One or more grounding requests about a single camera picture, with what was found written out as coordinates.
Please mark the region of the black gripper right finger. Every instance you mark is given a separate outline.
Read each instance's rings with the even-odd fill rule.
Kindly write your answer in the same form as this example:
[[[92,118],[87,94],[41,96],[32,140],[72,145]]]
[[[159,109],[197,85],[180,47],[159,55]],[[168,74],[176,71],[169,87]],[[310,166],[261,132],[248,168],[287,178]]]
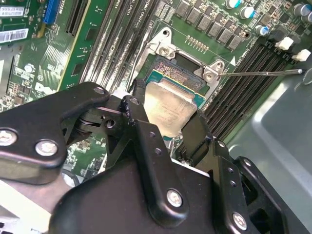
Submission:
[[[184,155],[212,180],[216,229],[227,234],[288,234],[284,202],[257,167],[244,157],[232,159],[213,137],[205,117],[192,115],[182,128]]]

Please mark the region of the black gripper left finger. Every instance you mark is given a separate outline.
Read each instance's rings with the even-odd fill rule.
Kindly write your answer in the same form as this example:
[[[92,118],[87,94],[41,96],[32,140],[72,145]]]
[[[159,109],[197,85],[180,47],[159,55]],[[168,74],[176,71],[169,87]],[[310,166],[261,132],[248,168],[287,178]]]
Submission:
[[[0,129],[13,136],[0,147],[1,178],[31,185],[55,181],[68,146],[85,135],[76,127],[77,120],[94,108],[105,110],[109,98],[101,86],[85,82],[2,112]],[[170,190],[183,195],[183,188],[158,127],[148,121],[142,103],[133,96],[125,96],[120,110],[111,113],[123,123],[113,156],[120,157],[129,143],[133,145],[151,217],[163,227],[178,226],[188,215],[189,203],[168,201]]]

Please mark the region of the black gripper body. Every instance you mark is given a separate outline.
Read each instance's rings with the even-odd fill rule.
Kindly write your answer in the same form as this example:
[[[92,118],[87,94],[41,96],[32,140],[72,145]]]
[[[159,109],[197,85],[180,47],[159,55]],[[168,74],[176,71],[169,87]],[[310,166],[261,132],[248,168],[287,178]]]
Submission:
[[[175,228],[163,228],[151,217],[137,164],[125,160],[74,187],[56,205],[51,234],[226,234],[213,215],[212,180],[174,161],[190,203],[188,218]]]

